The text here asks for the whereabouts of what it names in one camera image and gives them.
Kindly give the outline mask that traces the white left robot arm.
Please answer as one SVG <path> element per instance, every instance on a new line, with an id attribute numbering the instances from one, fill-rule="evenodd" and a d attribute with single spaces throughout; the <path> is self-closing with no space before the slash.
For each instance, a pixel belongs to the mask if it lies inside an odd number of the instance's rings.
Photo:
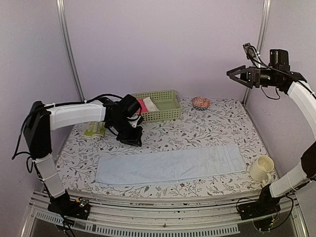
<path id="1" fill-rule="evenodd" d="M 71 200 L 57 172 L 52 154 L 51 132 L 81 123 L 104 122 L 104 127 L 126 145 L 142 145 L 142 107 L 132 95 L 110 98 L 102 94 L 81 102 L 44 104 L 36 101 L 24 119 L 17 143 L 24 139 L 38 179 L 43 183 L 50 199 L 48 211 L 61 217 L 88 219 L 91 206 L 82 197 Z"/>

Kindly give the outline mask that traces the light blue towel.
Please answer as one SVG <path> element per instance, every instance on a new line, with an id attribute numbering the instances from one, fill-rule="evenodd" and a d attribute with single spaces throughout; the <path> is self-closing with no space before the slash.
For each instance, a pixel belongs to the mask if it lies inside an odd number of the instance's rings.
<path id="1" fill-rule="evenodd" d="M 99 159 L 97 183 L 139 186 L 187 182 L 246 170 L 238 145 L 228 144 Z"/>

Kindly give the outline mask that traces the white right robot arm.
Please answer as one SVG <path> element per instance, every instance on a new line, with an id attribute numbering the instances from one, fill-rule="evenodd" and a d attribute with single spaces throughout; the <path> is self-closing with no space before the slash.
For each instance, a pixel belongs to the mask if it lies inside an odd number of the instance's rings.
<path id="1" fill-rule="evenodd" d="M 254 46 L 245 44 L 243 49 L 251 65 L 226 74 L 249 89 L 246 110 L 278 173 L 257 200 L 237 205 L 247 220 L 279 212 L 282 198 L 315 180 L 316 94 L 301 73 L 291 70 L 286 50 L 271 49 L 265 63 Z"/>

